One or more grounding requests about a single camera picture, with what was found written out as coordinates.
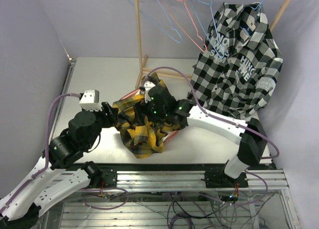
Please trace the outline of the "yellow plaid shirt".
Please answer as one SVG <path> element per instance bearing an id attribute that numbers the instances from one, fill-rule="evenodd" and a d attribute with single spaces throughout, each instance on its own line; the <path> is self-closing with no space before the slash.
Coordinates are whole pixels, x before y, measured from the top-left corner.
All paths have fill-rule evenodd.
<path id="1" fill-rule="evenodd" d="M 187 99 L 176 100 L 169 92 L 164 81 L 157 73 L 143 78 L 156 86 L 150 90 L 152 101 L 160 104 L 162 119 L 151 122 L 142 114 L 139 103 L 144 100 L 140 87 L 138 95 L 118 100 L 112 107 L 117 108 L 118 123 L 115 128 L 120 133 L 124 146 L 138 159 L 165 150 L 164 137 L 170 132 L 179 131 L 188 126 L 187 117 L 193 104 Z"/>

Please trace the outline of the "black white checkered shirt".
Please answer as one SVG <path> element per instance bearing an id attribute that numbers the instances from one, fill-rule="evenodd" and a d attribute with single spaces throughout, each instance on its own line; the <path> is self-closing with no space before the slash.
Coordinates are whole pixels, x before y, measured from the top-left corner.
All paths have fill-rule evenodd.
<path id="1" fill-rule="evenodd" d="M 205 43 L 207 51 L 199 54 L 194 65 L 189 100 L 236 119 L 248 118 L 268 105 L 283 59 L 263 9 L 257 16 L 250 8 L 257 4 L 223 3 L 215 13 L 225 57 L 220 59 Z"/>

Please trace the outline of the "blue hanger of plaid shirt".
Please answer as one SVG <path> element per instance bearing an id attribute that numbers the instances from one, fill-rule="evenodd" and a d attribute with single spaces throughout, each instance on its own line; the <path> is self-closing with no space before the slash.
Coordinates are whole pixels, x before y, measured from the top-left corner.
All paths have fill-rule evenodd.
<path id="1" fill-rule="evenodd" d="M 214 0 L 190 0 L 191 8 L 212 49 L 220 59 L 225 57 L 225 49 L 219 38 L 219 31 L 213 11 Z"/>

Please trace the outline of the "blue wire hanger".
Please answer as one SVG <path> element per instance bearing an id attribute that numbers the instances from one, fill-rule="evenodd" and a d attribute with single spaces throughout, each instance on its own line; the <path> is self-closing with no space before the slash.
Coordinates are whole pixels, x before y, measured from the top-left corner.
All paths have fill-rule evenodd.
<path id="1" fill-rule="evenodd" d="M 178 44 L 182 36 L 173 23 L 172 18 L 159 0 L 140 0 L 140 14 L 156 26 L 162 33 Z"/>

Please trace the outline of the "blue hanger of checkered shirt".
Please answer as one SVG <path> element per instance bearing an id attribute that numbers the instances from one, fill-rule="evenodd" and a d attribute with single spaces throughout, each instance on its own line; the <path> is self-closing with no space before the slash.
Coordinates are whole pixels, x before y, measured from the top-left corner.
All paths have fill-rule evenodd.
<path id="1" fill-rule="evenodd" d="M 250 8 L 252 10 L 255 10 L 257 12 L 257 16 L 260 16 L 260 14 L 261 14 L 261 8 L 262 8 L 262 5 L 263 5 L 264 1 L 265 0 L 261 0 L 257 5 L 250 6 Z"/>

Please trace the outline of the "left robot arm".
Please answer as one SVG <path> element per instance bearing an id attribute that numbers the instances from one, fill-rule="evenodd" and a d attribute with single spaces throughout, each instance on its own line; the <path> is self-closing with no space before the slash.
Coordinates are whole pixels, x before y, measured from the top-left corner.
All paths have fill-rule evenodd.
<path id="1" fill-rule="evenodd" d="M 77 113 L 68 128 L 50 142 L 48 158 L 41 156 L 19 186 L 1 199 L 0 227 L 30 229 L 49 209 L 77 190 L 105 185 L 103 171 L 93 161 L 57 184 L 51 182 L 90 151 L 103 128 L 116 125 L 118 112 L 103 102 L 100 110 Z"/>

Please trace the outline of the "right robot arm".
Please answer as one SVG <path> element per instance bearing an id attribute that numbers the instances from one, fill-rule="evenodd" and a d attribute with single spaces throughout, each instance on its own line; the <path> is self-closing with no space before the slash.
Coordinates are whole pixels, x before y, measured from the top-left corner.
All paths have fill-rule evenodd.
<path id="1" fill-rule="evenodd" d="M 202 128 L 239 146 L 237 154 L 226 162 L 220 174 L 222 185 L 232 186 L 244 170 L 260 164 L 266 143 L 263 141 L 265 132 L 256 118 L 246 122 L 205 111 L 193 101 L 176 100 L 167 88 L 151 82 L 141 90 L 145 96 L 146 115 L 152 122 Z"/>

